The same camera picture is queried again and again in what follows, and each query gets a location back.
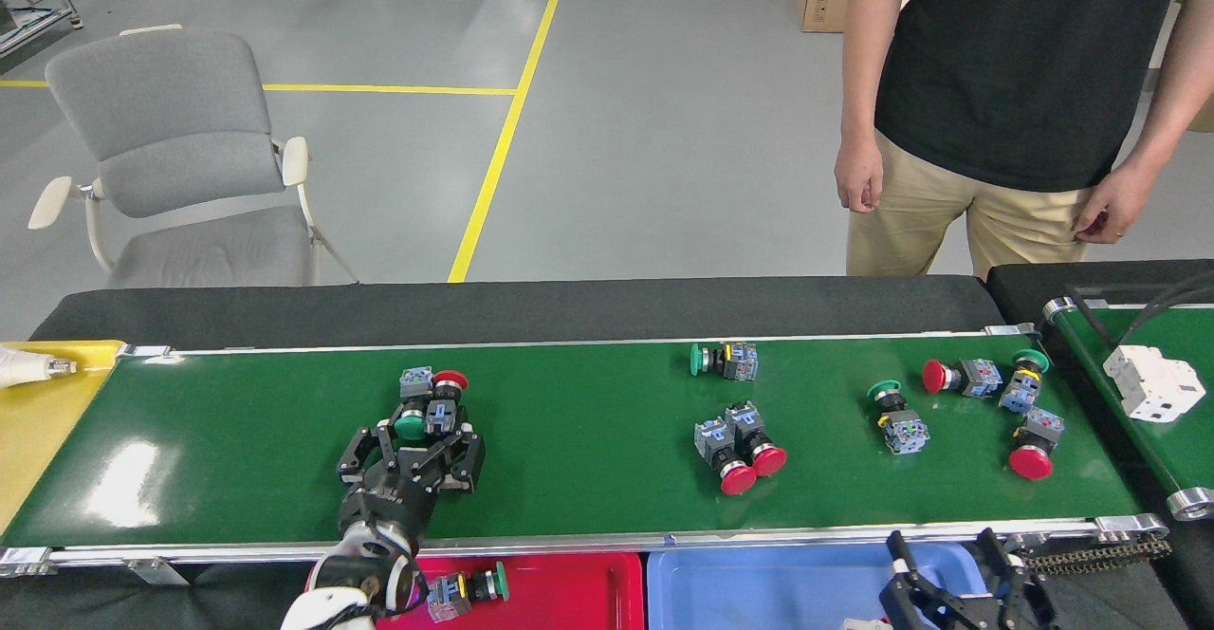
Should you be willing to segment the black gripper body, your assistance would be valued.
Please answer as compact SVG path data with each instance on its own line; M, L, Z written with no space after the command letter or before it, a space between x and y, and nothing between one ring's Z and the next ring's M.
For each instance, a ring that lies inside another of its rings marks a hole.
M363 479L351 483L339 507L339 530L356 522L395 526L412 541L421 541L438 500L438 488L373 465Z

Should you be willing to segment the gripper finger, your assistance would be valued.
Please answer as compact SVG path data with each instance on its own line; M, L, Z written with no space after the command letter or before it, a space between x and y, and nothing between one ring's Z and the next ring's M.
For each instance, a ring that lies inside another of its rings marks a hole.
M901 530L886 539L892 555L892 578L879 594L885 618L894 629L949 629L957 619L958 598L917 569Z
M987 629L1057 629L1057 611L1036 573L1019 555L1006 552L992 528L977 535L989 574Z
M412 486L412 444L397 422L379 421L354 431L337 460L337 478L347 492L403 493Z
M472 422L461 422L459 428L425 450L416 460L416 484L437 494L456 490L473 494L486 461L483 436L473 430Z

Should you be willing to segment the person's right hand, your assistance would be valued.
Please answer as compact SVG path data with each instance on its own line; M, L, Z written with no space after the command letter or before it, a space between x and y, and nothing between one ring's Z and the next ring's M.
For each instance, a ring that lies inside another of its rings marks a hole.
M883 194L883 155L875 140L843 140L834 164L841 208L851 212L875 212Z

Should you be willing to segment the person's left hand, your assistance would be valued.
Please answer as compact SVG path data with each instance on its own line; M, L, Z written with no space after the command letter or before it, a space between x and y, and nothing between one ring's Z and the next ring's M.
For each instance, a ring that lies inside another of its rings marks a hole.
M1118 244L1148 205L1159 169L1127 161L1093 189L1076 218L1076 240L1084 244Z

